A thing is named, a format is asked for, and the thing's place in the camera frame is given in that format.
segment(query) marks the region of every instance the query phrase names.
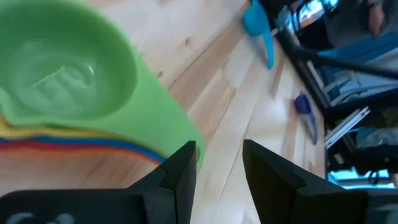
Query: blue measuring cup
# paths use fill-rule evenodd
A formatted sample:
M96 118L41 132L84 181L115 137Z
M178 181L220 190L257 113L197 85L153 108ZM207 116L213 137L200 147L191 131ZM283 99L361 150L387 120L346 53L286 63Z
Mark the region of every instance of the blue measuring cup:
M251 7L244 13L243 24L249 35L253 37L262 35L268 53L268 69L272 69L274 66L274 44L272 43L271 28L267 13L258 0L253 0Z

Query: blue plastic piece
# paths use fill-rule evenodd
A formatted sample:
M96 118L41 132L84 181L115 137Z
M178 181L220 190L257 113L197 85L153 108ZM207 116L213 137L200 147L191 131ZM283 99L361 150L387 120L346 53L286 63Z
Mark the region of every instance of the blue plastic piece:
M274 66L274 44L272 43L271 27L267 12L258 0L253 0L251 7L243 15L243 24L246 32L255 37L262 35L268 53L268 69Z
M119 140L114 140L114 139L101 139L101 138L55 138L55 137L48 137L48 136L37 136L34 138L28 138L28 139L18 139L18 140L8 140L4 138L0 138L0 144L1 143L8 143L8 142L13 142L13 141L23 141L23 140L35 140L38 142L44 142L44 143L50 143L50 144L63 144L63 145L90 145L90 146L110 146L110 147L115 147L115 148L122 148L122 149L127 149L133 152L138 152L139 154L142 154L144 156L150 157L151 159L154 159L156 161L159 161L160 163L165 161L165 158L160 156L158 153L151 151L150 149L147 149L142 146L138 146L136 144L133 144L131 142L124 142L124 141L119 141Z
M315 119L315 115L311 109L310 100L305 93L301 94L295 99L294 106L297 112L301 115L307 125L308 130L311 132L313 144L318 142L318 124Z

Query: wooden countertop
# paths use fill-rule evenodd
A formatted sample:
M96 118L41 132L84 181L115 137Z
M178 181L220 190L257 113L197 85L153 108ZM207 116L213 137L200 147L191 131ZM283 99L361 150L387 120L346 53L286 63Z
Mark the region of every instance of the wooden countertop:
M242 0L91 0L138 46L206 138L192 223L259 223L244 175L243 139L323 177L323 133L311 144L292 99L303 85L275 40L275 67L241 27ZM320 130L323 120L317 111ZM127 187L155 165L120 153L4 152L0 195L17 189Z

